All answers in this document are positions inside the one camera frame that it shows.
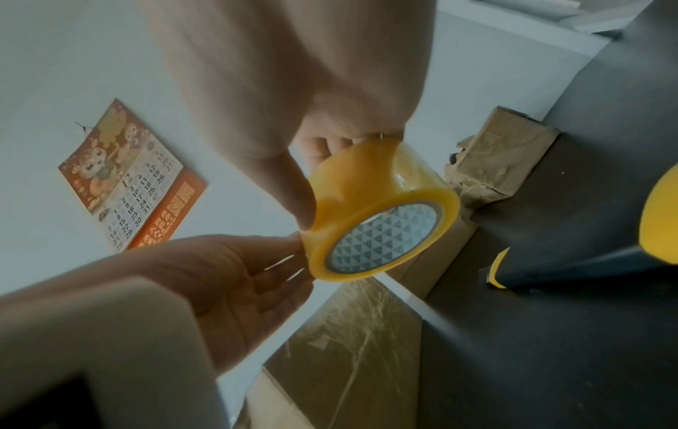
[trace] red calendar page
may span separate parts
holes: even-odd
[[[206,188],[118,100],[59,171],[118,252],[168,240]]]

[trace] floor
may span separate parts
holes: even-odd
[[[427,298],[448,324],[422,338],[419,428],[678,425],[675,270],[511,293],[478,271],[540,228],[624,193],[641,198],[678,162],[678,4],[655,0],[582,70],[545,121],[566,133]]]

